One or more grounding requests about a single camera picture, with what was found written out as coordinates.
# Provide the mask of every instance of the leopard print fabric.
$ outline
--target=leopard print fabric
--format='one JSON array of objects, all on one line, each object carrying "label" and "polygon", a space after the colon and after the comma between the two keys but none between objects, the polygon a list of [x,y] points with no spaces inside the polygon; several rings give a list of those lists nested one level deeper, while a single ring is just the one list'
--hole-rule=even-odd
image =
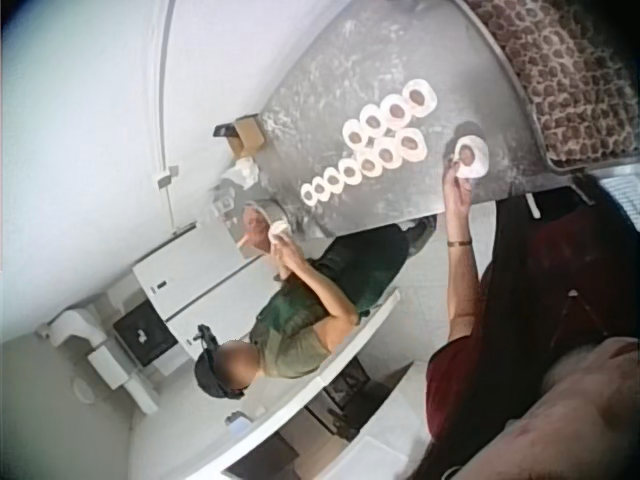
[{"label": "leopard print fabric", "polygon": [[466,0],[526,91],[546,154],[567,169],[639,151],[628,62],[571,0]]}]

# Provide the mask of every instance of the black cap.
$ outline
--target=black cap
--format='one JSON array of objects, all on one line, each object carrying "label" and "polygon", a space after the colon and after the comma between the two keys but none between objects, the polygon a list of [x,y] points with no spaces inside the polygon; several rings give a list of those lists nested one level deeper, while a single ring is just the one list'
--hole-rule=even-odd
[{"label": "black cap", "polygon": [[198,386],[207,395],[213,398],[228,398],[238,400],[244,396],[241,390],[233,390],[227,387],[218,378],[215,372],[215,353],[220,348],[216,337],[206,325],[198,326],[198,333],[202,341],[203,352],[196,360],[193,373],[196,376]]}]

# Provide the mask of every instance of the dark red top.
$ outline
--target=dark red top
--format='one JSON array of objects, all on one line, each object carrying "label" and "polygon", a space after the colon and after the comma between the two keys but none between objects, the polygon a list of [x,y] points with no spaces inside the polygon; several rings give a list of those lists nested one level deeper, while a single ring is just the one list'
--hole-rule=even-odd
[{"label": "dark red top", "polygon": [[[636,266],[632,259],[625,261],[611,251],[606,232],[598,227],[587,208],[579,209],[541,227],[529,241],[526,274],[533,279],[532,308],[540,319],[535,334],[542,348],[570,348],[580,338],[597,334],[634,334]],[[487,285],[485,274],[480,311]],[[569,297],[571,291],[578,296]],[[471,336],[442,347],[429,361],[426,409],[434,439],[473,375],[482,330],[477,327]]]}]

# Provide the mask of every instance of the small box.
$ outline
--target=small box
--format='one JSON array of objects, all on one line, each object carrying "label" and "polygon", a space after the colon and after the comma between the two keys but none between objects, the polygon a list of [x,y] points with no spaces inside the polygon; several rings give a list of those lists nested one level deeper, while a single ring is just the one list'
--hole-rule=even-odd
[{"label": "small box", "polygon": [[265,138],[258,126],[257,115],[248,115],[236,119],[233,123],[218,125],[214,137],[225,137],[235,159],[250,157],[256,153]]}]

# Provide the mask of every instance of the white door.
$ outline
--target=white door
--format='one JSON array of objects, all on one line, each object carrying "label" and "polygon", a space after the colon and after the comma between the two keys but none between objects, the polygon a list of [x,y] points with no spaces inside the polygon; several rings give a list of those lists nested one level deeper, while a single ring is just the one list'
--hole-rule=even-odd
[{"label": "white door", "polygon": [[242,267],[247,260],[222,222],[199,224],[133,267],[163,320]]},{"label": "white door", "polygon": [[202,352],[194,340],[200,324],[208,325],[220,343],[240,339],[280,288],[275,273],[268,259],[260,257],[172,318],[167,327],[193,358]]}]

